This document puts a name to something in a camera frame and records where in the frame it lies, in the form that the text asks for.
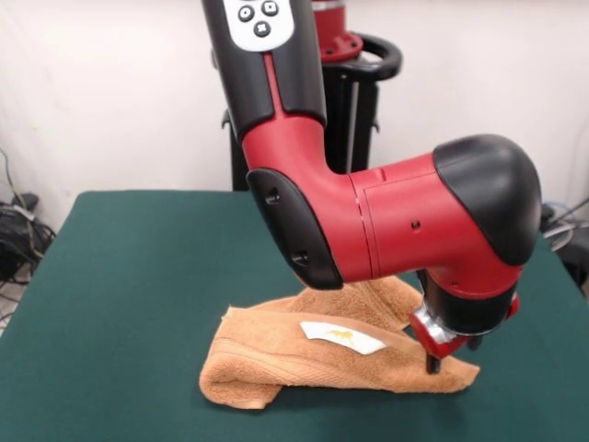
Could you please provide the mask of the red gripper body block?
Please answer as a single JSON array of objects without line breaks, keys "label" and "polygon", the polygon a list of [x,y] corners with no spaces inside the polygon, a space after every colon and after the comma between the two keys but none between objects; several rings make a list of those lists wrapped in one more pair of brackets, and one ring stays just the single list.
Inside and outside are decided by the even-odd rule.
[{"label": "red gripper body block", "polygon": [[486,299],[429,292],[410,315],[410,327],[427,354],[441,360],[473,336],[494,332],[519,309],[519,296],[505,292]]}]

